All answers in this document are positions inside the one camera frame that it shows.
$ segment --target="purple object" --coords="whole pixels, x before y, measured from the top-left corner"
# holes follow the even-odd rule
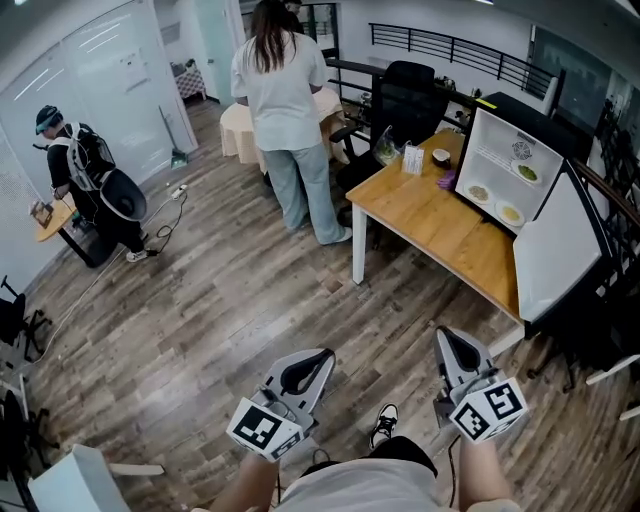
[[[453,190],[453,183],[456,180],[456,171],[447,171],[444,178],[438,180],[438,186],[442,190]]]

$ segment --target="wooden desk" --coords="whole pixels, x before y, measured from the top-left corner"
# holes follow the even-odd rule
[[[67,245],[82,258],[82,261],[84,261],[88,267],[95,268],[97,264],[94,258],[84,252],[64,229],[64,225],[69,222],[73,214],[78,211],[71,194],[67,194],[63,201],[54,200],[51,206],[53,206],[53,217],[51,217],[49,225],[43,228],[40,224],[36,223],[36,242],[45,242],[56,234],[60,235],[60,237],[67,242]]]
[[[425,159],[421,176],[402,172],[402,161],[369,178],[347,194],[353,203],[353,280],[364,278],[367,216],[410,242],[447,270],[477,290],[516,322],[516,327],[494,342],[497,355],[524,338],[519,316],[518,287],[512,239],[467,206],[453,192],[440,189],[444,171],[431,153],[436,148],[451,153],[458,165],[464,138],[450,130],[421,144]]]

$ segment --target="light blue jeans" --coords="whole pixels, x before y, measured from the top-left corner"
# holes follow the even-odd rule
[[[336,218],[329,186],[329,160],[323,144],[296,151],[263,151],[273,191],[282,207],[284,224],[294,230],[302,224],[307,213],[318,242],[333,244],[345,235]],[[300,189],[296,163],[307,191],[309,204]]]

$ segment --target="person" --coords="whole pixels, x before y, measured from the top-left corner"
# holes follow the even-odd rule
[[[310,213],[320,244],[349,240],[352,231],[338,224],[331,202],[329,161],[313,99],[327,80],[322,51],[313,39],[290,29],[289,13],[278,0],[256,6],[251,29],[254,37],[233,58],[231,89],[251,110],[255,142],[285,226],[296,230]]]
[[[86,124],[80,123],[80,128],[82,131],[78,153],[88,174],[100,175],[113,170],[113,163],[106,162],[100,155],[95,132]],[[62,113],[56,107],[47,105],[36,116],[36,135],[42,135],[49,141],[71,139],[72,126],[65,123]],[[78,212],[95,226],[100,238],[113,244],[120,242],[129,249],[127,261],[135,263],[147,258],[149,254],[141,238],[140,223],[115,214],[102,201],[99,190],[83,190],[72,179],[67,150],[68,146],[55,143],[49,145],[47,150],[53,196],[62,199],[70,192]]]
[[[371,453],[345,463],[327,461],[309,468],[284,493],[278,512],[437,512],[429,457],[405,437],[393,437],[398,409],[385,405],[369,436]],[[519,512],[511,498],[493,441],[473,445],[462,437],[459,464],[462,512]],[[235,480],[218,496],[211,512],[266,512],[278,480],[278,463],[255,454],[243,460]]]
[[[304,34],[304,27],[300,23],[300,9],[302,8],[302,0],[284,0],[284,6],[289,11],[289,22],[293,32]]]

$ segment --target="door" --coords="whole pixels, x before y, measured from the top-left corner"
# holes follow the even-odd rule
[[[231,61],[244,37],[240,8],[237,0],[195,0],[195,6],[218,97],[228,107],[235,102],[231,96]]]
[[[60,45],[35,61],[0,94],[0,122],[7,140],[38,195],[50,201],[47,155],[32,146],[46,143],[35,132],[36,115],[45,105],[55,105],[66,119],[90,122],[75,94],[73,75]]]
[[[195,149],[150,15],[146,3],[131,2],[62,43],[93,128],[137,183],[171,160],[172,142],[159,107],[178,148]]]

